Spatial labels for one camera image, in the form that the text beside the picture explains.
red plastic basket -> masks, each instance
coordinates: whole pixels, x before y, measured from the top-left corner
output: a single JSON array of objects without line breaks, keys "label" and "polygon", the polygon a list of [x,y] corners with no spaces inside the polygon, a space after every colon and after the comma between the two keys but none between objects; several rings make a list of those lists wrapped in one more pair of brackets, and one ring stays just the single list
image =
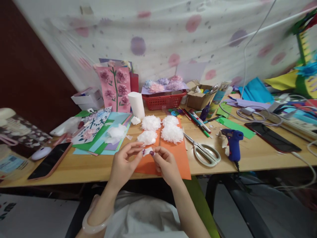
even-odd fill
[{"label": "red plastic basket", "polygon": [[182,97],[186,95],[186,90],[181,90],[183,93],[175,95],[166,95],[166,93],[142,94],[143,100],[150,111],[161,110],[162,106],[166,108],[175,108],[181,104]]}]

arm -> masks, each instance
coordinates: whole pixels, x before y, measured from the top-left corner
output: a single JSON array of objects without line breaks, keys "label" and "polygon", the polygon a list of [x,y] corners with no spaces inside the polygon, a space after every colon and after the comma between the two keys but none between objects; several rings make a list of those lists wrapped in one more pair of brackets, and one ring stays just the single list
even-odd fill
[{"label": "arm", "polygon": [[[109,181],[100,198],[92,202],[92,207],[94,208],[87,220],[90,226],[98,226],[103,223],[113,212],[118,192],[130,179],[142,159],[143,148],[138,147],[142,144],[142,142],[128,143],[115,153]],[[132,155],[137,156],[133,161],[129,161]],[[76,238],[103,238],[105,232],[106,228],[96,234],[87,234],[82,228]]]},{"label": "arm", "polygon": [[179,174],[175,158],[164,147],[151,151],[156,170],[161,172],[166,183],[171,187],[181,228],[189,238],[210,238],[210,235],[199,217],[187,188]]}]

black smartphone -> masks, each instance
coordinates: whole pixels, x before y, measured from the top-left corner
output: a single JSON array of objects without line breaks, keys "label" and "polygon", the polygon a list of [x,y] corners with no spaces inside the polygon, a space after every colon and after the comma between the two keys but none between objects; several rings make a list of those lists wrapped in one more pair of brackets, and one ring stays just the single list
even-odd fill
[{"label": "black smartphone", "polygon": [[256,132],[263,140],[273,146],[280,152],[299,152],[301,148],[281,137],[276,132],[272,131],[266,125],[260,122],[252,122],[244,124],[250,130]]},{"label": "black smartphone", "polygon": [[71,146],[71,142],[55,146],[27,179],[43,179],[51,176]]}]

blue glue gun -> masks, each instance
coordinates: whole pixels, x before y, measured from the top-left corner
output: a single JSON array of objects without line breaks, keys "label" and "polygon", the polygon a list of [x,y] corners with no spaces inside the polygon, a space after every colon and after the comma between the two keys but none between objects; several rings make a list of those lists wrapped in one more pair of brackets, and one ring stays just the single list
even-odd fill
[{"label": "blue glue gun", "polygon": [[241,158],[239,141],[243,140],[243,133],[232,129],[222,129],[221,134],[225,135],[228,139],[229,160],[238,162]]}]

scissors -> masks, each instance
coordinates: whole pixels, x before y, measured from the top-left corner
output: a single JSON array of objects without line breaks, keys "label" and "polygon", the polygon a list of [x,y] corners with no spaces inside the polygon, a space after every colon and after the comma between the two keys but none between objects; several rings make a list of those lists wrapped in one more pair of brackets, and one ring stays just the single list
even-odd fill
[{"label": "scissors", "polygon": [[[205,145],[205,144],[199,144],[198,142],[194,141],[192,138],[190,138],[188,135],[184,133],[184,136],[194,145],[194,155],[197,158],[197,160],[202,163],[203,165],[207,167],[214,167],[219,163],[221,160],[221,156],[218,151],[216,151],[211,146]],[[208,150],[214,152],[217,157],[215,157],[213,154],[209,153]],[[200,153],[205,159],[207,159],[210,163],[204,162],[200,156],[198,155]]]}]

